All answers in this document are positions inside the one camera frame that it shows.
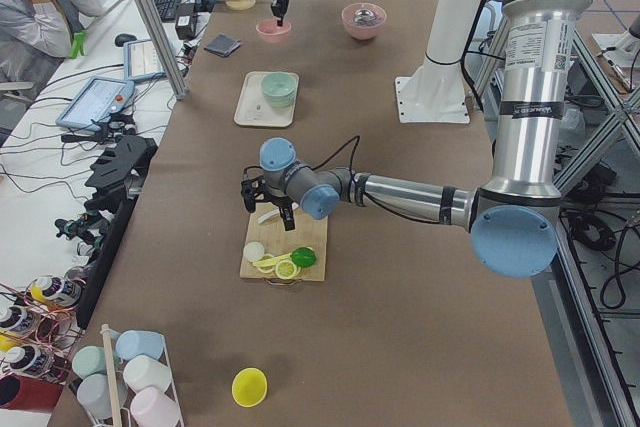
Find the small pink bowl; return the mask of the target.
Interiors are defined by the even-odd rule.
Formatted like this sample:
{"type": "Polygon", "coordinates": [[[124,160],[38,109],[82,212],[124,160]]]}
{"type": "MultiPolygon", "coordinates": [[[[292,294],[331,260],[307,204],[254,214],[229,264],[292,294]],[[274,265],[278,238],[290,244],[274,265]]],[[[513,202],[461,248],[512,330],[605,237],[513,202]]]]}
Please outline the small pink bowl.
{"type": "Polygon", "coordinates": [[[256,25],[256,32],[264,42],[279,44],[291,36],[292,24],[288,20],[279,24],[276,18],[265,19],[256,25]]]}

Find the green bowl stack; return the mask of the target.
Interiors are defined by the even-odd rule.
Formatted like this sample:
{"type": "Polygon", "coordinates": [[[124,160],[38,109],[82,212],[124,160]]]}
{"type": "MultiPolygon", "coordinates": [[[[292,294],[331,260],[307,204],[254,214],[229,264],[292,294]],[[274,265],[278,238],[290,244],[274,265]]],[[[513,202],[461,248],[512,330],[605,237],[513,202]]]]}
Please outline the green bowl stack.
{"type": "Polygon", "coordinates": [[[285,72],[267,74],[261,81],[261,92],[271,107],[290,106],[295,97],[297,83],[294,76],[285,72]]]}

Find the large pink ice bowl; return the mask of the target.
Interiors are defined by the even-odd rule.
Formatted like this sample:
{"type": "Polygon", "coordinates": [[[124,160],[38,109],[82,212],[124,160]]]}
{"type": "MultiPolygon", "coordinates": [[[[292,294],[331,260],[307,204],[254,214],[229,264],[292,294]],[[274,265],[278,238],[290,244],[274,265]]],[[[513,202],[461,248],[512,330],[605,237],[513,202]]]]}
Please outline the large pink ice bowl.
{"type": "Polygon", "coordinates": [[[375,38],[387,19],[386,11],[372,3],[356,2],[342,9],[344,30],[356,40],[375,38]]]}

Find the white steamed bun toy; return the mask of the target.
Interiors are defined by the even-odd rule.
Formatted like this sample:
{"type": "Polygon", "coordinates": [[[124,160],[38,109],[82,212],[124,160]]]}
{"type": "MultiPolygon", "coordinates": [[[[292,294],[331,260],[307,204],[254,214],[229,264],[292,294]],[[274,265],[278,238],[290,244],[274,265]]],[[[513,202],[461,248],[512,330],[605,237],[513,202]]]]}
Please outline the white steamed bun toy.
{"type": "Polygon", "coordinates": [[[260,261],[265,255],[265,247],[261,242],[248,242],[243,248],[243,258],[250,263],[260,261]]]}

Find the wooden cutting board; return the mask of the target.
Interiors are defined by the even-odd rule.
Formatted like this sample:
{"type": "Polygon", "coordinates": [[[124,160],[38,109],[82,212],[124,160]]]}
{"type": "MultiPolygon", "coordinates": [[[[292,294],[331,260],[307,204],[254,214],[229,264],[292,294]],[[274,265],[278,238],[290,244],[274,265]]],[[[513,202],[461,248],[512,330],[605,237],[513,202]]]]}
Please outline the wooden cutting board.
{"type": "Polygon", "coordinates": [[[328,219],[315,220],[300,209],[294,210],[295,229],[284,230],[279,210],[260,203],[249,217],[245,242],[260,242],[267,254],[273,256],[292,252],[299,247],[309,247],[316,255],[316,262],[303,268],[290,280],[280,279],[275,272],[261,272],[242,258],[239,276],[245,280],[265,280],[274,285],[296,282],[324,282],[326,277],[326,252],[328,243],[328,219]]]}

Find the upper lemon slice toy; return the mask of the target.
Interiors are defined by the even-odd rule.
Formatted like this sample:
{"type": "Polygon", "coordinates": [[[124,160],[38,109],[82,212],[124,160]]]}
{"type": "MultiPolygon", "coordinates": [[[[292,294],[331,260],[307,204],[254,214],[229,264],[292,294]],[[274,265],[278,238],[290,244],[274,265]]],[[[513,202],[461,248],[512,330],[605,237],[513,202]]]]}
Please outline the upper lemon slice toy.
{"type": "Polygon", "coordinates": [[[275,260],[272,254],[265,254],[260,260],[253,263],[253,266],[263,274],[271,274],[274,272],[275,260]]]}

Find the green lime toy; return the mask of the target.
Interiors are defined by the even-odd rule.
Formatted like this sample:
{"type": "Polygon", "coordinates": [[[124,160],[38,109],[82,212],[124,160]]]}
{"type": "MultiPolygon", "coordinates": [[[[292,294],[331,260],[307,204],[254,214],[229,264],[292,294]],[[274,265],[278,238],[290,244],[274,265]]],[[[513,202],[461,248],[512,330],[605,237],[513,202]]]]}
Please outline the green lime toy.
{"type": "Polygon", "coordinates": [[[300,268],[309,268],[317,262],[317,256],[309,247],[299,247],[290,254],[292,262],[300,268]]]}

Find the grey folded cloth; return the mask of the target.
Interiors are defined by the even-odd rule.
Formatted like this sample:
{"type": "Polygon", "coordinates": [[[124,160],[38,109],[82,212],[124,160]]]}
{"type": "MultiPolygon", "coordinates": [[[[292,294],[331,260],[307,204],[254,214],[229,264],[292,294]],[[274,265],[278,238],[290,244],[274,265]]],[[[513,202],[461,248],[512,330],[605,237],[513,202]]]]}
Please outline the grey folded cloth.
{"type": "Polygon", "coordinates": [[[242,46],[242,42],[225,34],[218,34],[204,46],[204,50],[222,58],[229,57],[242,46]]]}

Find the metal ice scoop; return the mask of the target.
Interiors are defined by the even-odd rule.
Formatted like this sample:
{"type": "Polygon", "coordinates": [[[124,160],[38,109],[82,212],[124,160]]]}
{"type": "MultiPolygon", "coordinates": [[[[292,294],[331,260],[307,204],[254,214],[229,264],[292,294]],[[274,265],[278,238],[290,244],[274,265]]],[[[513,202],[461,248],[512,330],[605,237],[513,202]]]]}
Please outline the metal ice scoop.
{"type": "Polygon", "coordinates": [[[353,14],[352,23],[357,27],[373,27],[378,23],[378,16],[370,9],[359,8],[353,14]]]}

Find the black computer mouse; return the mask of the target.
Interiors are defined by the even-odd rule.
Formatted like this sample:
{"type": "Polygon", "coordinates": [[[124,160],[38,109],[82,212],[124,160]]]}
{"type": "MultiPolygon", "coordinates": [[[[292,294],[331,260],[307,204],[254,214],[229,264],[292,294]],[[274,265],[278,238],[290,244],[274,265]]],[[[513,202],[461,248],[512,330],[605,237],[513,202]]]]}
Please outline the black computer mouse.
{"type": "Polygon", "coordinates": [[[123,47],[125,43],[136,41],[137,37],[133,34],[121,33],[114,39],[114,45],[116,47],[123,47]]]}

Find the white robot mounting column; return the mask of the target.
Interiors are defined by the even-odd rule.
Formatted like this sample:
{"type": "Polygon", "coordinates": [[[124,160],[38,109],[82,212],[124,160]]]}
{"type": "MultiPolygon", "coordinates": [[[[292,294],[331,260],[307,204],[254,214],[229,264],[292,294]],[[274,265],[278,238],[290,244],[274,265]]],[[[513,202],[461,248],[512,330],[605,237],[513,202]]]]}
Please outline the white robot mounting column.
{"type": "Polygon", "coordinates": [[[410,77],[396,79],[402,123],[467,124],[463,56],[483,0],[438,0],[424,61],[410,77]]]}

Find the blue cup on rack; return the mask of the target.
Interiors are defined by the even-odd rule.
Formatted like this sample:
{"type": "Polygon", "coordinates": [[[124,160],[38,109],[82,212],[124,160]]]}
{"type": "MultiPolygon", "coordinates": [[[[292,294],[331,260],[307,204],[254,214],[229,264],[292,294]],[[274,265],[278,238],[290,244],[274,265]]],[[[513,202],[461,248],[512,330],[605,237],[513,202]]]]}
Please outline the blue cup on rack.
{"type": "Polygon", "coordinates": [[[128,330],[116,340],[116,355],[124,361],[130,361],[139,355],[159,360],[163,351],[164,338],[154,331],[128,330]]]}

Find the green phone stand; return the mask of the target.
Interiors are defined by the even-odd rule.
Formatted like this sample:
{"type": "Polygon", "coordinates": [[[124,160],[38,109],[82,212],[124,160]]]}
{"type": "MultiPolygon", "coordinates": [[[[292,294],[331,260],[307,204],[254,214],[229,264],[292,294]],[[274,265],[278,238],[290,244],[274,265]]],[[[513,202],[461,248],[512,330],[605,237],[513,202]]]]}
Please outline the green phone stand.
{"type": "Polygon", "coordinates": [[[85,56],[85,41],[87,38],[88,32],[86,30],[82,30],[79,32],[75,32],[73,34],[71,49],[68,55],[69,59],[76,59],[79,56],[85,56]]]}

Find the pink cup on rack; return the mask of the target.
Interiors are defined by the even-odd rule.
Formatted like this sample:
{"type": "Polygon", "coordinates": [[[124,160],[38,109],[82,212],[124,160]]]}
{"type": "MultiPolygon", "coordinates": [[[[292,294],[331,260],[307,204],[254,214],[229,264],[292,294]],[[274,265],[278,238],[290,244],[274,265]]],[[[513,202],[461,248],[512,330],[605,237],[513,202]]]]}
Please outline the pink cup on rack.
{"type": "Polygon", "coordinates": [[[154,386],[146,387],[134,396],[130,411],[137,424],[143,427],[174,427],[180,419],[177,403],[154,386]]]}

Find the white cap bottle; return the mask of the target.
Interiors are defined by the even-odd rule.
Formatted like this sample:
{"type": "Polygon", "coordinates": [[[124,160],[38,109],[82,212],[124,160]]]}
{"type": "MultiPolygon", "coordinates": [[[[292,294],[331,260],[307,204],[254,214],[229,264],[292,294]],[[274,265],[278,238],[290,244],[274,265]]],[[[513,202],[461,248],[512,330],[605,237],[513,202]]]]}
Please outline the white cap bottle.
{"type": "Polygon", "coordinates": [[[42,378],[49,372],[54,354],[38,346],[24,345],[10,348],[5,360],[9,363],[10,369],[17,374],[42,378]]]}

